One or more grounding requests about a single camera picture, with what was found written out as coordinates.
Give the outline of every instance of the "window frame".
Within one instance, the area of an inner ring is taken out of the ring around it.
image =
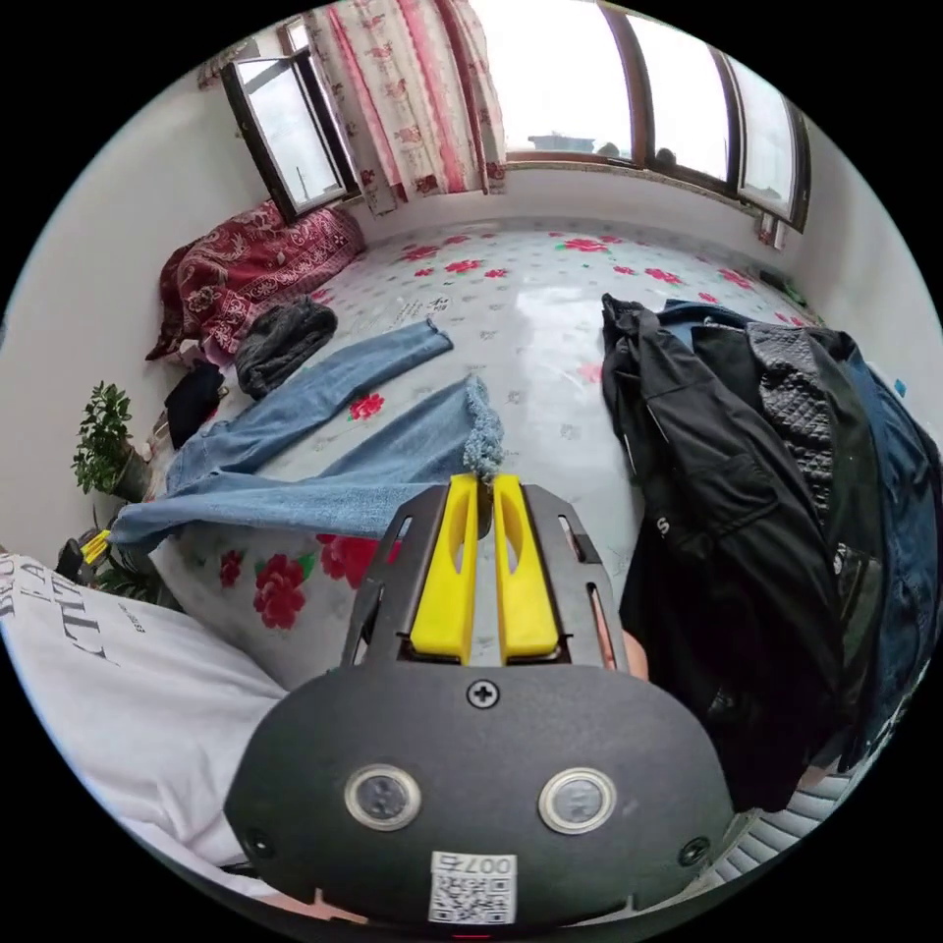
[[[801,233],[808,217],[808,201],[811,193],[810,156],[808,130],[803,113],[785,95],[783,102],[791,125],[793,141],[793,191],[790,194],[789,211],[766,205],[759,199],[742,192],[744,173],[747,168],[747,129],[744,103],[730,60],[726,53],[705,43],[714,60],[717,73],[727,100],[728,157],[727,179],[720,180],[701,171],[683,165],[666,167],[655,157],[655,115],[652,106],[651,83],[645,56],[638,36],[629,19],[630,11],[612,7],[604,0],[593,0],[612,32],[613,41],[622,60],[629,96],[629,111],[632,116],[632,157],[606,157],[602,154],[581,154],[575,151],[517,150],[508,152],[508,161],[527,163],[530,161],[561,161],[576,163],[608,164],[612,167],[632,167],[670,180],[694,185],[714,194],[719,194],[743,206],[759,210]],[[644,14],[634,16],[646,17]]]
[[[239,67],[251,62],[267,62],[271,65],[244,83]],[[250,103],[250,94],[273,79],[291,71],[307,105],[308,116],[314,126],[324,153],[334,167],[340,181],[339,191],[327,196],[321,194],[303,203],[296,203],[291,191],[282,177],[282,172],[272,155],[265,134],[259,126]],[[339,203],[361,194],[354,168],[346,148],[341,141],[331,110],[321,90],[311,62],[309,48],[302,49],[290,56],[260,56],[227,63],[220,73],[230,108],[236,117],[243,140],[249,149],[252,161],[258,170],[272,200],[278,207],[286,223],[295,223],[314,210]]]

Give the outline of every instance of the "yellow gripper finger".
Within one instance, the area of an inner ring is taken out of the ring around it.
[[[82,555],[86,563],[94,563],[107,549],[107,537],[110,530],[97,533],[83,548]]]
[[[494,479],[494,541],[502,663],[552,655],[559,644],[553,605],[524,492],[513,474]],[[517,557],[513,570],[509,543]]]
[[[477,479],[473,474],[452,477],[442,525],[410,632],[410,642],[417,655],[458,660],[463,665],[469,663],[474,625],[477,497]]]

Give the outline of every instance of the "red patterned pillow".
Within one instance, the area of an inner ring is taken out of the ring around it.
[[[149,361],[188,339],[234,354],[265,310],[318,289],[364,249],[343,209],[319,209],[286,226],[274,202],[234,216],[177,249],[160,273],[163,320]]]

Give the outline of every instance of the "white wall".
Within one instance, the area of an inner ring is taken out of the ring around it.
[[[170,253],[267,197],[221,88],[183,77],[102,150],[36,244],[0,348],[0,544],[55,563],[92,526],[70,469],[101,379],[131,396],[142,441],[177,376],[144,364]]]
[[[905,402],[943,432],[943,330],[904,238],[871,187],[809,122],[812,200],[794,277],[829,327],[907,385]]]
[[[430,196],[379,219],[360,205],[354,215],[368,243],[426,226],[513,216],[637,223],[717,243],[784,273],[791,272],[803,243],[791,231],[784,250],[776,251],[756,237],[751,216],[719,200],[639,177],[573,169],[516,169],[508,173],[504,194]]]

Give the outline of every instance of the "curtain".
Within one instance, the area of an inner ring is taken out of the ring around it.
[[[342,0],[305,26],[374,216],[416,197],[504,192],[504,126],[468,0]]]

